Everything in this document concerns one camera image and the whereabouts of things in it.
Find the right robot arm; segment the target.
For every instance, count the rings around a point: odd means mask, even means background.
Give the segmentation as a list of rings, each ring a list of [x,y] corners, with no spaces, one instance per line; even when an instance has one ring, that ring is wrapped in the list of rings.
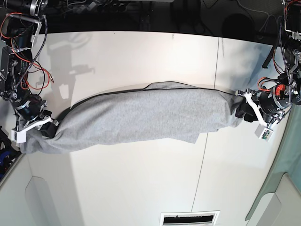
[[[5,43],[0,61],[0,97],[9,101],[15,112],[12,140],[26,142],[31,129],[53,138],[59,123],[40,96],[53,78],[37,61],[43,48],[36,55],[31,52],[41,27],[48,31],[48,1],[4,0],[1,5],[8,13],[0,25],[0,40]]]

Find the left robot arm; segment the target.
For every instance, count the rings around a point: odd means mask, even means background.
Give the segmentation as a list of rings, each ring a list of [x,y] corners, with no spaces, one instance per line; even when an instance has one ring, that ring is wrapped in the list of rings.
[[[278,22],[278,38],[263,68],[270,61],[278,73],[276,79],[262,77],[257,90],[237,91],[243,97],[235,116],[263,125],[280,122],[294,105],[301,104],[301,2],[283,1],[284,14]]]

